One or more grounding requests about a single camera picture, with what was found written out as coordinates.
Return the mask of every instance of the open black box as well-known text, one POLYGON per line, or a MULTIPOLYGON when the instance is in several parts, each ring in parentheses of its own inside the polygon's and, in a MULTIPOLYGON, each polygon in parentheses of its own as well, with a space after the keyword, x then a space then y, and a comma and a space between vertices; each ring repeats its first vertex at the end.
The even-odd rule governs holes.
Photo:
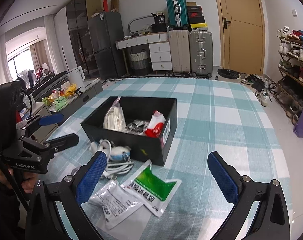
POLYGON ((135 119, 149 121, 155 110, 162 113, 166 122, 159 138, 104 129, 105 114, 116 99, 117 97, 109 97, 81 123, 90 141, 99 142, 100 139, 108 139, 117 146, 129 146, 132 149, 130 151, 132 159, 142 162, 150 159, 153 164, 164 166, 177 128, 176 98, 121 97, 120 99, 126 125, 135 119))

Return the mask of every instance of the medicine packet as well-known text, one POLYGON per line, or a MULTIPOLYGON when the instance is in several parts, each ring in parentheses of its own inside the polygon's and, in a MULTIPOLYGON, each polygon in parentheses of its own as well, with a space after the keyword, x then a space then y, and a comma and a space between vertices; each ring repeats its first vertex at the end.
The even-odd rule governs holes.
POLYGON ((160 217, 180 186, 181 180, 161 180, 152 174, 151 168, 151 160, 146 161, 121 184, 121 187, 141 200, 155 216, 160 217))
POLYGON ((88 202, 103 208, 108 230, 118 225, 143 205, 142 201, 125 192, 116 180, 110 180, 91 196, 88 202))

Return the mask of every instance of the blue gripper pad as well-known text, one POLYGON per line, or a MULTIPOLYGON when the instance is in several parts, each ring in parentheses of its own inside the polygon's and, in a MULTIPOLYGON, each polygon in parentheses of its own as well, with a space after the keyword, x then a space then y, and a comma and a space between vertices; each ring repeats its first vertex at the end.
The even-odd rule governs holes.
POLYGON ((237 204, 238 187, 213 153, 208 155, 207 163, 227 202, 237 204))
POLYGON ((85 203, 90 198, 93 190, 95 189, 97 182, 99 181, 103 171, 107 165, 107 156, 106 154, 100 154, 95 162, 88 169, 86 174, 83 176, 82 180, 77 186, 76 189, 76 202, 79 206, 82 203, 85 203))
POLYGON ((62 114, 53 114, 48 116, 43 116, 39 119, 38 124, 41 126, 46 126, 58 122, 62 122, 64 120, 64 116, 62 114))

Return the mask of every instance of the brown curtain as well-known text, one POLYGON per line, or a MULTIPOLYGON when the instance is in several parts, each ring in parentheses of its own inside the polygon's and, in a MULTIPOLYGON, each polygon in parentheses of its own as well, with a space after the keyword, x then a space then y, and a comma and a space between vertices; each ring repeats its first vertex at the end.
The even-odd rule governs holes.
POLYGON ((34 64, 35 73, 39 71, 42 64, 46 63, 47 66, 49 66, 48 58, 44 46, 43 41, 36 42, 29 46, 29 49, 31 51, 32 60, 34 64))

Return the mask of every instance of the human hand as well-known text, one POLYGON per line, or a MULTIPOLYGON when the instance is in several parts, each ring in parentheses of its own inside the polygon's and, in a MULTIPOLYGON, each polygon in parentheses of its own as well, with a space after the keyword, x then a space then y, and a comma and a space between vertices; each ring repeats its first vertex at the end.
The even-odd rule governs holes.
MULTIPOLYGON (((13 176, 13 169, 8 168, 9 173, 13 176)), ((24 172, 23 173, 25 181, 22 182, 22 188, 24 189, 25 193, 30 194, 33 192, 34 185, 37 181, 38 174, 24 172)), ((11 184, 6 179, 4 173, 0 170, 0 183, 4 184, 7 188, 12 189, 11 184)))

